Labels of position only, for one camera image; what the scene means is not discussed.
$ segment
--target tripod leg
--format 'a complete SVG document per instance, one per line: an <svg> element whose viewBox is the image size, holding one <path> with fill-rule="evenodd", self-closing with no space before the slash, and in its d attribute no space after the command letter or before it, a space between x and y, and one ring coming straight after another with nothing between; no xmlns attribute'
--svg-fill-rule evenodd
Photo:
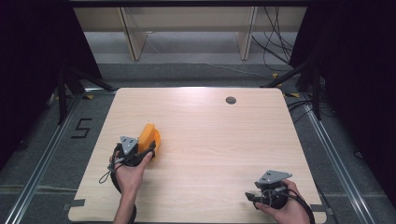
<svg viewBox="0 0 396 224"><path fill-rule="evenodd" d="M320 72L317 68L315 68L314 74L314 83L313 83L313 110L314 114L317 116L318 120L321 120L320 117L320 108L319 108L319 98L320 98Z"/></svg>
<svg viewBox="0 0 396 224"><path fill-rule="evenodd" d="M304 67L305 67L305 63L300 64L299 66L297 66L293 70L289 71L287 74L283 75L279 79L277 79L277 80L265 85L264 88L276 87L280 83L282 83L282 82L288 80L289 78L294 77L295 75L299 74L304 69Z"/></svg>
<svg viewBox="0 0 396 224"><path fill-rule="evenodd" d="M113 88L112 86L107 85L105 82L103 82L97 78L91 77L90 75L82 72L81 70L77 69L76 67L69 66L68 69L71 72L73 72L74 74L78 75L79 77L83 77L83 78L89 80L91 83L95 84L96 86L102 87L103 89L105 89L107 91L116 91L117 90L117 88Z"/></svg>
<svg viewBox="0 0 396 224"><path fill-rule="evenodd" d="M63 70L61 70L58 74L58 97L59 97L59 112L60 112L59 123L62 123L67 114Z"/></svg>

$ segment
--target human hand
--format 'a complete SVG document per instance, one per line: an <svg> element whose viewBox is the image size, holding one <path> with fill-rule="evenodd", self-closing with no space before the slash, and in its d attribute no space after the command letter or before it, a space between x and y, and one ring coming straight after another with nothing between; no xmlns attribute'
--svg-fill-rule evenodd
<svg viewBox="0 0 396 224"><path fill-rule="evenodd" d="M120 205L114 217L113 223L128 223L133 211L134 202L137 192L143 182L143 173L152 158L152 152L148 153L145 158L136 167L116 164L116 178L120 186L121 199Z"/></svg>
<svg viewBox="0 0 396 224"><path fill-rule="evenodd" d="M143 173L148 166L152 158L152 152L148 153L145 158L135 167L122 165L120 163L115 164L116 178L120 187L121 195L137 193L143 182Z"/></svg>
<svg viewBox="0 0 396 224"><path fill-rule="evenodd" d="M303 199L294 182L289 181L288 179L284 179L282 182L288 187L288 189L294 190L298 196ZM292 191L290 191L289 194L297 196ZM286 205L281 209L274 209L263 203L255 203L255 205L258 209L271 216L279 224L309 224L308 214L294 199L289 198Z"/></svg>

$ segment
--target orange object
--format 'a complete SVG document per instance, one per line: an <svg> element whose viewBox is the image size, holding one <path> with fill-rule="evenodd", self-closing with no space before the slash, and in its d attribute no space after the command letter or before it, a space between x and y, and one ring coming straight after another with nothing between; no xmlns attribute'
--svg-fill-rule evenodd
<svg viewBox="0 0 396 224"><path fill-rule="evenodd" d="M157 129L155 129L155 125L152 123L146 124L145 129L140 134L137 142L137 151L141 153L149 148L149 145L155 141L156 147L154 148L155 153L157 154L157 150L160 147L161 136Z"/></svg>

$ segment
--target table top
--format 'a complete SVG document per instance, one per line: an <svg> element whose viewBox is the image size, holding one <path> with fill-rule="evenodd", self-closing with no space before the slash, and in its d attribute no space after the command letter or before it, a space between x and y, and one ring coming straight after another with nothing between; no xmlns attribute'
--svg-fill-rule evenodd
<svg viewBox="0 0 396 224"><path fill-rule="evenodd" d="M37 0L71 7L308 7L340 0Z"/></svg>
<svg viewBox="0 0 396 224"><path fill-rule="evenodd" d="M236 103L226 102L234 97ZM308 204L321 204L280 90L133 88L118 90L81 180L72 221L112 221L120 194L99 184L122 135L154 123L162 141L137 195L138 222L268 223L245 192L267 170L292 173ZM316 222L325 213L314 212Z"/></svg>

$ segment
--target black circular marker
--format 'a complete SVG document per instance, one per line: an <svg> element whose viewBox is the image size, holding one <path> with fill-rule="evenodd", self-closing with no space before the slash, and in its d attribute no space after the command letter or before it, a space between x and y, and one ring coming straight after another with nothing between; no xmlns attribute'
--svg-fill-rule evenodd
<svg viewBox="0 0 396 224"><path fill-rule="evenodd" d="M225 102L227 102L227 104L229 104L229 105L233 105L236 103L236 99L233 96L229 96L229 97L225 98Z"/></svg>

